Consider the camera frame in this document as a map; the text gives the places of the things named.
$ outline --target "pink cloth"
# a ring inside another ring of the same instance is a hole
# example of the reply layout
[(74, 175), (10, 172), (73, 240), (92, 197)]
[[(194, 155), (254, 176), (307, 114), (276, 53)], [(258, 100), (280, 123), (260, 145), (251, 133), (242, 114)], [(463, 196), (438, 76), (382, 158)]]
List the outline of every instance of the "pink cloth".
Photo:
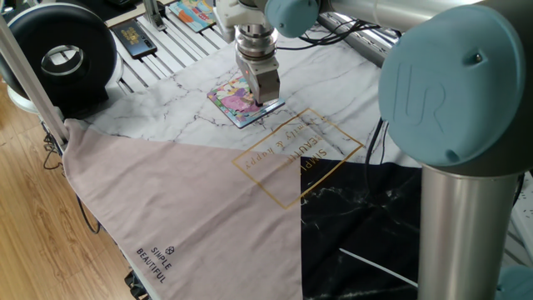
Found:
[[(161, 299), (302, 299), (300, 208), (233, 165), (242, 151), (67, 128), (68, 181)], [(270, 184), (297, 198), (289, 168)]]

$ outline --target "black marble pattern cloth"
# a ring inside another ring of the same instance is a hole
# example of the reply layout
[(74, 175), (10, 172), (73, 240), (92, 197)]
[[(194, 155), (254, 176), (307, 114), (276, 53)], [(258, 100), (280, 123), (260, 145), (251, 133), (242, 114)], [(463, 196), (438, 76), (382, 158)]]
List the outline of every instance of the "black marble pattern cloth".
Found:
[[(307, 158), (301, 159), (305, 165)], [(339, 162), (322, 159), (301, 175), (305, 191)], [(301, 272), (304, 299), (415, 300), (416, 288), (340, 248), (416, 282), (421, 169), (395, 163), (345, 162), (301, 199)]]

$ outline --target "wire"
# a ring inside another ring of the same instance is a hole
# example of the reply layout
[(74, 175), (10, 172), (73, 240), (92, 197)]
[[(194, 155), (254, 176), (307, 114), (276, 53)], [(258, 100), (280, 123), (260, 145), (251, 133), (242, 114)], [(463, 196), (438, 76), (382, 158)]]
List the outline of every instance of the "wire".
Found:
[[(58, 155), (60, 155), (60, 153), (57, 151), (57, 148), (59, 146), (56, 144), (56, 140), (54, 139), (53, 135), (46, 129), (46, 127), (44, 126), (44, 123), (42, 123), (42, 128), (47, 133), (47, 136), (44, 138), (43, 142), (44, 142), (44, 150), (46, 150), (48, 152), (48, 155), (45, 158), (44, 163), (42, 164), (42, 167), (45, 170), (55, 170), (55, 169), (57, 169), (59, 167), (63, 168), (62, 162), (59, 162), (55, 167), (47, 167), (48, 159), (50, 159), (50, 157), (52, 156), (52, 153), (57, 153)], [(62, 171), (62, 175), (65, 177), (65, 170), (64, 169)], [(91, 233), (98, 234), (100, 232), (102, 224), (100, 224), (100, 222), (98, 222), (97, 228), (94, 229), (91, 226), (91, 223), (89, 222), (89, 220), (87, 218), (87, 214), (85, 213), (85, 209), (83, 209), (82, 200), (80, 200), (80, 197), (78, 197), (77, 195), (76, 195), (76, 199), (77, 199), (77, 204), (80, 206), (80, 210), (82, 211), (83, 219), (85, 220), (85, 223), (87, 224), (87, 227), (89, 228)]]
[(309, 46), (299, 47), (299, 48), (298, 47), (294, 47), (294, 48), (293, 47), (278, 47), (277, 49), (278, 50), (292, 50), (292, 51), (295, 51), (295, 50), (305, 50), (305, 49), (313, 48), (313, 47), (316, 47), (316, 46), (328, 46), (328, 45), (332, 45), (332, 44), (338, 43), (340, 41), (343, 41), (345, 38), (347, 38), (348, 36), (350, 36), (350, 34), (352, 34), (354, 32), (358, 32), (358, 31), (361, 31), (361, 30), (367, 30), (367, 29), (377, 29), (377, 28), (379, 28), (379, 26), (367, 26), (367, 25), (369, 25), (369, 23), (367, 23), (367, 22), (363, 22), (363, 21), (355, 21), (355, 22), (356, 23), (344, 33), (336, 33), (335, 31), (340, 26), (344, 25), (346, 22), (342, 23), (339, 26), (337, 26), (335, 29), (333, 29), (333, 31), (330, 34), (328, 34), (327, 36), (322, 37), (320, 39), (299, 37), (302, 41), (310, 43), (311, 45), (309, 45)]
[(99, 221), (97, 221), (97, 228), (94, 229), (91, 226), (91, 223), (89, 222), (89, 219), (87, 218), (87, 214), (85, 214), (85, 209), (83, 209), (82, 200), (80, 200), (80, 197), (76, 195), (77, 204), (80, 206), (80, 210), (82, 211), (83, 219), (85, 220), (85, 223), (87, 224), (87, 227), (91, 231), (91, 233), (98, 234), (100, 232), (100, 229), (102, 228), (102, 224), (100, 224)]
[(380, 118), (379, 122), (377, 123), (376, 130), (374, 131), (374, 136), (372, 137), (372, 140), (370, 141), (370, 146), (368, 146), (368, 149), (366, 150), (366, 158), (365, 158), (365, 185), (366, 185), (366, 190), (368, 191), (368, 196), (370, 196), (372, 200), (376, 200), (376, 198), (374, 197), (374, 193), (372, 192), (372, 189), (370, 187), (369, 165), (370, 165), (370, 157), (372, 156), (372, 150), (374, 149), (374, 145), (376, 145), (377, 137), (380, 135), (381, 126), (383, 126), (382, 118)]
[(518, 201), (518, 197), (520, 196), (520, 193), (522, 193), (522, 187), (524, 187), (524, 179), (526, 178), (526, 174), (521, 174), (518, 177), (518, 183), (516, 184), (516, 190), (515, 190), (515, 199), (513, 200), (513, 206), (515, 206), (516, 201)]
[(383, 143), (381, 144), (383, 151), (381, 152), (380, 165), (383, 164), (383, 159), (385, 158), (385, 138), (386, 138), (386, 132), (388, 130), (389, 130), (389, 123), (386, 124), (385, 131), (383, 132)]

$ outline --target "gold rectangle outline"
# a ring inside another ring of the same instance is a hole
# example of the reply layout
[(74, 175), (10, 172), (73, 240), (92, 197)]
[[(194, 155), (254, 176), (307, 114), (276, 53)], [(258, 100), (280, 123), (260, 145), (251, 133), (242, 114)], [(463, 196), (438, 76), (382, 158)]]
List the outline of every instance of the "gold rectangle outline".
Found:
[[(354, 151), (352, 151), (350, 154), (348, 154), (347, 157), (345, 157), (342, 161), (340, 161), (332, 170), (330, 170), (330, 172), (328, 172), (326, 175), (324, 175), (318, 182), (316, 182), (315, 184), (313, 184), (311, 187), (309, 187), (305, 192), (301, 193), (300, 196), (298, 196), (298, 198), (296, 198), (296, 200), (294, 200), (293, 202), (291, 202), (289, 205), (285, 206), (283, 204), (281, 204), (281, 202), (279, 200), (277, 200), (276, 197), (274, 197), (274, 195), (272, 195), (270, 192), (268, 192), (265, 187), (263, 187), (262, 184), (260, 184), (256, 179), (254, 179), (252, 177), (252, 175), (250, 175), (248, 172), (244, 171), (244, 169), (242, 169), (241, 166), (239, 166), (236, 161), (237, 159), (243, 157), (245, 154), (249, 153), (253, 148), (255, 148), (257, 145), (259, 145), (260, 143), (263, 143), (266, 139), (268, 139), (269, 137), (271, 137), (272, 135), (274, 135), (274, 133), (277, 133), (283, 126), (287, 125), (288, 123), (290, 123), (292, 120), (300, 117), (303, 113), (307, 112), (307, 111), (311, 111), (313, 112), (317, 117), (319, 117), (320, 119), (324, 120), (326, 123), (332, 125), (334, 128), (336, 128), (336, 130), (340, 131), (342, 134), (346, 135), (347, 137), (349, 137), (352, 141), (356, 142), (359, 144), (359, 147), (357, 147)], [(232, 160), (232, 163), (235, 165), (235, 167), (237, 167), (239, 170), (241, 170), (241, 172), (243, 172), (248, 178), (250, 178), (258, 187), (260, 187), (263, 191), (265, 191), (265, 193), (270, 197), (272, 198), (272, 200), (274, 200), (279, 206), (281, 206), (283, 209), (289, 209), (292, 205), (294, 205), (298, 200), (300, 200), (305, 194), (307, 194), (308, 192), (310, 192), (313, 188), (315, 188), (318, 184), (320, 184), (322, 181), (324, 181), (328, 176), (330, 176), (335, 170), (337, 170), (343, 163), (345, 163), (353, 154), (355, 154), (359, 149), (363, 148), (363, 144), (359, 141), (357, 141), (355, 138), (351, 137), (349, 134), (347, 134), (346, 132), (342, 131), (337, 125), (335, 125), (334, 123), (332, 122), (329, 122), (328, 120), (326, 120), (323, 116), (321, 116), (318, 112), (316, 112), (314, 109), (312, 108), (306, 108), (304, 109), (303, 111), (301, 111), (300, 113), (298, 113), (296, 116), (290, 118), (288, 121), (282, 123), (278, 128), (276, 128), (276, 130), (274, 130), (273, 132), (270, 132), (267, 136), (265, 136), (264, 138), (262, 138), (259, 142), (256, 142), (253, 146), (251, 146), (250, 148), (248, 148), (245, 152), (241, 153), (241, 155), (239, 155), (238, 157), (235, 157), (233, 160)]]

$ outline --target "wooden floor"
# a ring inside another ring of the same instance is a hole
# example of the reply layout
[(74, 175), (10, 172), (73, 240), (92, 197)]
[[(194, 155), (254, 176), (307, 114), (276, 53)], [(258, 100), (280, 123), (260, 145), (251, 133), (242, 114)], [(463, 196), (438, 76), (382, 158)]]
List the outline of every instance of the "wooden floor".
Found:
[[(61, 168), (43, 169), (37, 116), (0, 85), (0, 299), (132, 299), (126, 260), (88, 231)], [(61, 162), (52, 155), (49, 166)]]

